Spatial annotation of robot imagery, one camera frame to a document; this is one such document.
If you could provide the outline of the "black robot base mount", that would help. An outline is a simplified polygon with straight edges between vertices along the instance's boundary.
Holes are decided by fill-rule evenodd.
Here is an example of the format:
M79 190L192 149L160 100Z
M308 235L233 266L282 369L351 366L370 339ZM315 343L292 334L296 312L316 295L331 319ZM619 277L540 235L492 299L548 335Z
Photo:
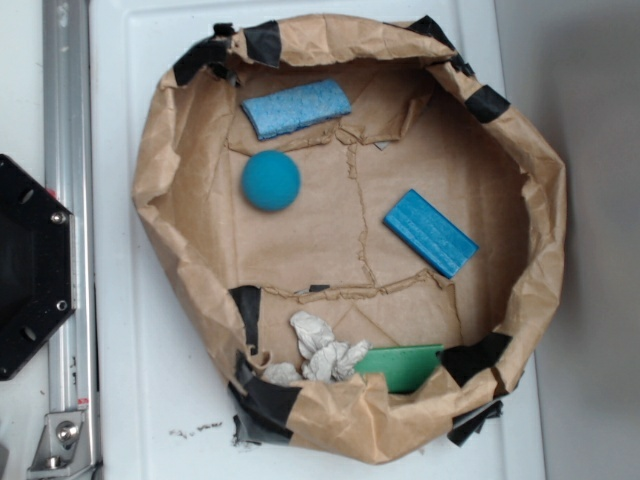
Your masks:
M31 360L75 311L73 214L1 156L1 379Z

